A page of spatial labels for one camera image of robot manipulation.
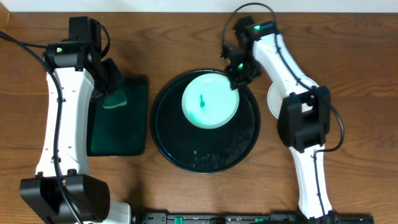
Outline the green sponge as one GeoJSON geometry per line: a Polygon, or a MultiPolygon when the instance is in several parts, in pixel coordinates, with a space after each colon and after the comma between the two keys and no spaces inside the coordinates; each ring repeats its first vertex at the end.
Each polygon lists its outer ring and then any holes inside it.
{"type": "Polygon", "coordinates": [[[116,90],[104,98],[103,108],[114,109],[127,105],[127,98],[122,90],[116,90]]]}

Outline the white plate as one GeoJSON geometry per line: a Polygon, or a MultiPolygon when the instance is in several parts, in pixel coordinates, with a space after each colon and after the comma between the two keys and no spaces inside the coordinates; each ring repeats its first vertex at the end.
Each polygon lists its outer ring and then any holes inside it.
{"type": "Polygon", "coordinates": [[[288,97],[290,93],[294,92],[296,94],[301,94],[306,91],[307,89],[300,84],[291,85],[285,91],[282,89],[282,87],[278,87],[275,83],[273,83],[267,93],[267,104],[273,116],[276,119],[279,119],[279,113],[282,107],[283,99],[288,97]]]}

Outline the light green plate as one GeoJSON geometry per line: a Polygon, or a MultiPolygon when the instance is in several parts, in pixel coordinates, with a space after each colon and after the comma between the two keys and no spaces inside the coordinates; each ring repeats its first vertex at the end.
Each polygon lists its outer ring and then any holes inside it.
{"type": "Polygon", "coordinates": [[[239,92],[219,73],[199,75],[183,91],[182,111],[187,120],[202,129],[225,125],[238,110],[239,92]]]}

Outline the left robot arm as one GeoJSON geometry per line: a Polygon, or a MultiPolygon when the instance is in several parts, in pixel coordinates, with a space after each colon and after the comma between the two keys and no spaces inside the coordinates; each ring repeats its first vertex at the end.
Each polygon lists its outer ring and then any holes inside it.
{"type": "Polygon", "coordinates": [[[35,177],[24,179],[20,195],[45,223],[132,223],[129,204],[113,200],[106,182],[90,175],[87,145],[89,109],[127,106],[123,80],[100,40],[75,37],[47,46],[49,109],[45,141],[35,177]]]}

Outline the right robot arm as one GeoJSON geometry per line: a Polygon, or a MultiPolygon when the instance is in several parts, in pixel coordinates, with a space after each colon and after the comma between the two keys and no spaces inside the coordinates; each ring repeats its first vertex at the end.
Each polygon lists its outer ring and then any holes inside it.
{"type": "Polygon", "coordinates": [[[298,207],[307,219],[324,217],[329,202],[323,150],[330,130],[330,92],[307,77],[297,65],[275,22],[239,19],[234,27],[238,48],[222,45],[231,88],[246,86],[264,69],[272,81],[267,104],[277,118],[277,130],[294,158],[299,186],[298,207]]]}

